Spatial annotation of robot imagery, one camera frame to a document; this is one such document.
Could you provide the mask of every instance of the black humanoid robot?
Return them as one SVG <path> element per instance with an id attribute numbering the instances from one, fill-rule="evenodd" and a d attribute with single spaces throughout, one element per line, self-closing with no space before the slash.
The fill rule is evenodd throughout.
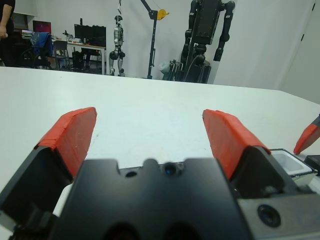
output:
<path id="1" fill-rule="evenodd" d="M 214 61 L 219 62 L 229 40 L 229 30 L 233 18 L 235 3 L 221 0 L 193 0 L 189 14 L 189 27 L 185 32 L 185 43 L 181 54 L 184 65 L 183 78 L 180 81 L 207 83 L 210 64 L 205 62 L 206 45 L 211 45 L 215 35 L 220 12 L 225 10 L 223 30 L 216 50 Z"/>
<path id="2" fill-rule="evenodd" d="M 109 55 L 109 68 L 110 68 L 110 75 L 115 75 L 115 69 L 114 69 L 114 62 L 115 60 L 118 60 L 118 70 L 120 77 L 125 77 L 125 70 L 122 68 L 122 64 L 124 62 L 124 57 L 126 54 L 121 50 L 121 46 L 124 42 L 124 30 L 121 26 L 120 21 L 123 20 L 122 16 L 118 15 L 114 18 L 116 27 L 114 28 L 113 34 L 114 34 L 114 51 L 110 52 Z"/>

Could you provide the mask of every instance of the blue jacket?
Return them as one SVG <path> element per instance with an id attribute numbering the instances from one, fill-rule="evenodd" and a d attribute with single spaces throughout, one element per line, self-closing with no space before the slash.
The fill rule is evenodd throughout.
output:
<path id="1" fill-rule="evenodd" d="M 40 53 L 40 49 L 37 47 L 41 47 L 43 48 L 46 44 L 46 41 L 49 38 L 49 55 L 52 56 L 53 54 L 53 45 L 52 45 L 52 40 L 51 40 L 51 35 L 48 32 L 36 32 L 33 35 L 33 39 L 32 39 L 32 44 L 35 47 L 34 48 L 34 53 L 35 54 L 39 54 Z"/>

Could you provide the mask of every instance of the person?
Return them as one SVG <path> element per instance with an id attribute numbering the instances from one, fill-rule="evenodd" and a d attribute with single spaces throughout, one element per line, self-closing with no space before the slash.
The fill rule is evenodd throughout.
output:
<path id="1" fill-rule="evenodd" d="M 14 22 L 12 15 L 15 10 L 16 0 L 0 0 L 0 58 L 6 67 L 14 67 L 13 55 Z"/>

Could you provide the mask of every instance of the screw hole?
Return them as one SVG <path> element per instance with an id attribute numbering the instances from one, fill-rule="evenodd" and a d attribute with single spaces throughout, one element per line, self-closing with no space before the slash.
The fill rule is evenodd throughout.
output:
<path id="1" fill-rule="evenodd" d="M 163 166 L 163 171 L 164 171 L 164 174 L 170 177 L 175 176 L 179 173 L 179 169 L 177 168 L 177 165 L 171 162 L 166 163 Z"/>
<path id="2" fill-rule="evenodd" d="M 130 171 L 125 175 L 125 177 L 126 178 L 132 178 L 132 177 L 136 176 L 137 174 L 138 173 L 136 173 L 135 171 Z"/>
<path id="3" fill-rule="evenodd" d="M 281 224 L 281 218 L 276 209 L 269 205 L 260 205 L 257 209 L 261 221 L 271 228 L 277 228 Z"/>

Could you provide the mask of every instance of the camera lens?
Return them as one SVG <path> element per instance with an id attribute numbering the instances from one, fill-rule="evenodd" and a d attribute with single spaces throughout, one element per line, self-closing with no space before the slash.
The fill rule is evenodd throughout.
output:
<path id="1" fill-rule="evenodd" d="M 164 173 L 168 176 L 174 176 L 178 173 L 177 166 L 174 163 L 166 163 L 163 166 Z"/>
<path id="2" fill-rule="evenodd" d="M 278 211 L 269 205 L 260 205 L 258 207 L 258 216 L 264 224 L 271 228 L 279 227 L 281 224 Z"/>

